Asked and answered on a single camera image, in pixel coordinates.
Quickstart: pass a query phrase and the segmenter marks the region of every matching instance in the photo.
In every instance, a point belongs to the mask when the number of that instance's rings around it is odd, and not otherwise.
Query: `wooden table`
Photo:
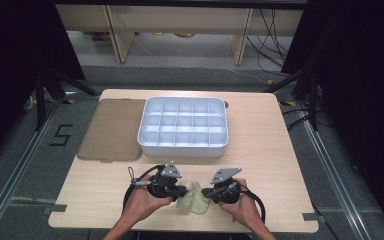
[[[57,199],[67,205],[64,212],[52,212],[49,224],[56,228],[111,228],[122,211],[130,184],[127,168],[137,176],[156,164],[174,161],[182,180],[209,183],[218,168],[242,168],[235,175],[265,204],[266,225],[272,232],[315,232],[317,221],[304,221],[313,213],[277,99],[269,93],[194,92],[109,89],[103,99],[147,99],[151,96],[219,97],[229,103],[229,143],[221,158],[163,158],[142,155],[135,161],[101,162],[74,158]],[[176,203],[157,210],[137,223],[136,230],[250,232],[210,201],[207,212],[196,215],[176,208]]]

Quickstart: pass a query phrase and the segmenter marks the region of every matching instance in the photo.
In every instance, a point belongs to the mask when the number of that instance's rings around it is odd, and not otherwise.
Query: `compartment box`
[[[220,157],[229,140],[225,103],[220,98],[151,97],[137,140],[148,156]]]

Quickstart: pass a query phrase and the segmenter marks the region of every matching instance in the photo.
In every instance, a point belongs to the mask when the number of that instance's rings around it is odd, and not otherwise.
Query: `floor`
[[[278,64],[259,57],[249,42],[244,52],[242,65],[235,66],[228,36],[197,34],[192,37],[179,37],[172,33],[161,35],[139,33],[135,36],[127,61],[119,64],[116,62],[109,41],[92,41],[89,34],[82,32],[68,32],[67,34],[72,41],[80,64],[88,73],[95,67],[176,68],[185,71],[217,69],[228,72],[232,78],[246,75],[262,84],[267,84],[267,78],[260,78],[257,75],[259,72],[264,72],[266,75],[272,74],[273,79],[282,78],[278,75],[283,75],[279,72]],[[260,40],[264,41],[264,37],[260,37],[260,39],[256,36],[250,37],[250,42],[257,48],[261,45]],[[279,37],[278,40],[282,47],[288,49],[292,38]],[[271,41],[267,42],[267,46],[272,50],[276,49],[276,45]],[[272,50],[262,48],[264,53],[270,55],[278,63],[282,63],[281,56]],[[280,91],[280,94],[283,95],[278,96],[281,105],[284,104],[281,106],[283,112],[297,108],[297,106],[289,105],[292,98],[289,97],[288,91],[293,89],[293,86],[293,84],[289,85],[283,92]],[[84,98],[82,101],[77,101],[75,121],[78,126],[82,127],[72,129],[72,141],[75,141],[73,146],[78,146],[81,142],[81,137],[75,136],[76,134],[81,136],[80,134],[85,131],[87,122],[93,113],[90,109],[95,106],[93,100],[93,98]],[[69,117],[73,117],[70,112],[72,112],[70,105],[62,104],[55,113],[57,123],[67,122]],[[3,143],[3,148],[10,150],[2,152],[0,156],[0,192],[7,184],[7,180],[12,177],[11,174],[17,167],[18,160],[23,157],[29,139],[35,135],[32,127],[35,125],[34,115],[34,109],[27,111],[25,116],[22,116],[15,124],[17,127],[14,127]],[[285,123],[293,123],[302,116],[300,112],[285,114]],[[54,179],[52,174],[60,172],[64,176],[72,160],[72,157],[60,158],[61,154],[41,149],[54,141],[52,134],[59,126],[57,123],[50,125],[51,130],[45,134],[41,140],[41,146],[34,153],[35,158],[44,160],[29,163],[29,168],[20,176],[19,187],[12,193],[14,195],[9,206],[0,216],[0,239],[100,239],[106,233],[106,230],[52,229],[47,225],[48,215],[45,212],[52,207],[52,203],[58,196],[59,186],[64,180],[63,177]],[[319,131],[316,133],[316,137],[310,137],[314,132],[306,122],[298,122],[296,126],[291,127],[289,134],[309,195],[317,206],[317,210],[323,215],[320,218],[320,229],[310,235],[276,233],[276,237],[278,239],[384,239],[382,211],[359,176],[358,169],[352,167],[352,159],[347,155],[346,148],[341,144],[340,137],[331,125],[328,115],[325,113],[318,115],[318,123]],[[314,139],[320,140],[326,146],[328,153],[315,150]],[[72,156],[77,149],[69,147],[64,151],[66,151],[64,155]],[[331,165],[336,173],[330,172]],[[341,186],[345,189],[347,196],[341,195],[344,193]],[[353,213],[353,209],[346,209],[346,206],[355,208],[357,216],[363,219],[361,223],[364,225],[360,227],[366,228],[369,237],[365,236],[363,230],[355,229],[356,224],[352,222],[353,216],[350,215]]]

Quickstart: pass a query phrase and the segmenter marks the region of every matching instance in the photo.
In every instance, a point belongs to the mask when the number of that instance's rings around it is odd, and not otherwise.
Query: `gray carpet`
[[[87,77],[86,85],[102,91],[107,88],[131,89],[178,89],[209,91],[261,92],[267,80],[280,81],[283,77],[262,71],[238,71],[240,74],[257,76],[255,78],[238,75],[227,70],[210,69],[167,69],[167,68],[120,68],[83,67]],[[291,100],[291,84],[277,93],[279,101]],[[64,84],[66,91],[76,91]],[[101,239],[107,230],[68,230],[53,229],[47,224],[49,215],[44,209],[56,200],[65,177],[76,154],[89,121],[94,113],[97,98],[79,93],[69,95],[75,99],[73,104],[62,104],[34,155],[23,180],[14,194],[14,201],[5,211],[0,222],[0,239]],[[281,110],[294,109],[281,106]],[[284,115],[285,124],[300,118],[298,112]],[[0,156],[0,190],[11,170],[27,146],[35,127],[35,111],[21,115],[13,130],[2,143]],[[356,206],[362,211],[365,223],[374,239],[384,239],[384,216],[367,189],[358,172],[350,167],[352,160],[341,144],[334,126],[329,123],[325,113],[318,114],[319,133],[335,162],[338,171],[349,190]],[[61,134],[71,135],[66,146],[50,146],[61,143],[63,139],[54,137],[61,124],[71,124],[61,130]],[[325,216],[339,239],[355,239],[352,229],[336,199],[331,184],[326,177],[314,147],[302,123],[289,131],[301,171],[311,200]],[[321,223],[315,234],[275,233],[278,239],[334,239],[326,224]]]

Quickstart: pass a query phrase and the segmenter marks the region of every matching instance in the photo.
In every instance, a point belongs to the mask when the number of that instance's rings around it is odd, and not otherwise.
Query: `white desk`
[[[229,103],[229,143],[217,159],[156,158],[142,155],[135,161],[100,162],[74,157],[49,224],[56,228],[111,228],[122,211],[130,184],[127,167],[140,175],[150,167],[174,161],[183,180],[197,180],[203,188],[218,168],[240,167],[235,175],[265,204],[266,225],[273,232],[315,232],[317,221],[304,221],[313,208],[276,97],[268,93],[106,90],[102,99],[147,99],[151,96],[219,97]],[[136,230],[249,232],[231,216],[210,203],[195,215],[172,203],[134,226]]]

